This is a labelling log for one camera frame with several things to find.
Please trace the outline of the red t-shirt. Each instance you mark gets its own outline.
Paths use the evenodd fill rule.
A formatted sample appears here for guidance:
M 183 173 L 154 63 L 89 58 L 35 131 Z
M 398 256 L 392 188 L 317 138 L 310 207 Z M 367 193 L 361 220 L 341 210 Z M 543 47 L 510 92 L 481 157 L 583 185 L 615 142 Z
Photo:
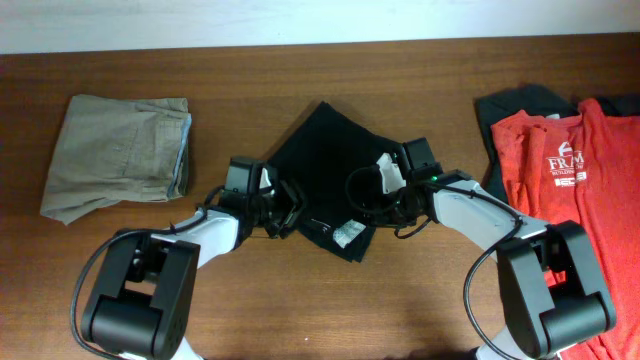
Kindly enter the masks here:
M 587 99 L 574 116 L 519 111 L 491 130 L 509 204 L 550 223 L 581 224 L 615 305 L 615 328 L 568 349 L 564 358 L 638 358 L 638 117 L 607 115 Z

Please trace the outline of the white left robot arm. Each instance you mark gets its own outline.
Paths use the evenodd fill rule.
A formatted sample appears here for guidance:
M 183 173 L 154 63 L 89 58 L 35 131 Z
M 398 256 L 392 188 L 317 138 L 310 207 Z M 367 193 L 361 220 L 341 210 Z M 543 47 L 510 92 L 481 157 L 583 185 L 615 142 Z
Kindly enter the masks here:
M 84 265 L 70 305 L 71 333 L 105 359 L 195 359 L 185 337 L 196 274 L 262 228 L 285 238 L 307 198 L 267 163 L 234 157 L 225 184 L 194 215 L 165 229 L 122 229 Z

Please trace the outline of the folded khaki shorts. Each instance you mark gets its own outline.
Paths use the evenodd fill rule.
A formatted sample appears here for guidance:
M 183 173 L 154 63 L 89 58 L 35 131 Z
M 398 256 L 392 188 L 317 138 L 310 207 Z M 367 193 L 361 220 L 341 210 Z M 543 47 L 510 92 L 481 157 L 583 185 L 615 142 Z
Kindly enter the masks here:
M 40 214 L 68 225 L 121 201 L 186 194 L 188 100 L 75 95 L 54 149 Z

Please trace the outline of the black shorts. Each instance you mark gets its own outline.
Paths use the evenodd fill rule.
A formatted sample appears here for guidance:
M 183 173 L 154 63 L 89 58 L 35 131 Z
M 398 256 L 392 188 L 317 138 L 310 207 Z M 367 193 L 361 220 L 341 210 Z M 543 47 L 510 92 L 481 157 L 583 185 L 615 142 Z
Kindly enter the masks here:
M 349 201 L 376 208 L 382 194 L 378 172 L 354 172 L 375 164 L 400 147 L 320 103 L 268 159 L 278 176 L 297 183 L 307 208 L 296 229 L 317 246 L 348 261 L 360 262 L 376 229 Z

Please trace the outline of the black garment under red shirt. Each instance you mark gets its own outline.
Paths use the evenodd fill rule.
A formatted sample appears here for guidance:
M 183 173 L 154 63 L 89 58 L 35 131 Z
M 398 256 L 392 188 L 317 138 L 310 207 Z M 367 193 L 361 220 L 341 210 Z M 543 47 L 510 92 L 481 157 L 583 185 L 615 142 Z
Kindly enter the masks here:
M 572 104 L 541 85 L 475 103 L 491 162 L 491 194 L 537 214 L 578 202 L 612 207 L 639 200 L 639 97 Z

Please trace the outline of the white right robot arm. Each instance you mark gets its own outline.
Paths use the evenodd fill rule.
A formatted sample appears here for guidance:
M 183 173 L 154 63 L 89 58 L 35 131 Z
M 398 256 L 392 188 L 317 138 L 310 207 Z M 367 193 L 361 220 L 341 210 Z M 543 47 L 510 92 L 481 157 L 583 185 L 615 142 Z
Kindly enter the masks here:
M 617 314 L 591 241 L 574 221 L 551 224 L 512 208 L 460 170 L 445 172 L 419 138 L 382 154 L 363 173 L 379 179 L 388 205 L 355 203 L 373 225 L 401 229 L 419 217 L 482 249 L 463 283 L 463 305 L 482 339 L 474 359 L 557 359 L 613 329 Z M 474 275 L 489 258 L 498 271 L 504 329 L 489 338 L 472 311 Z

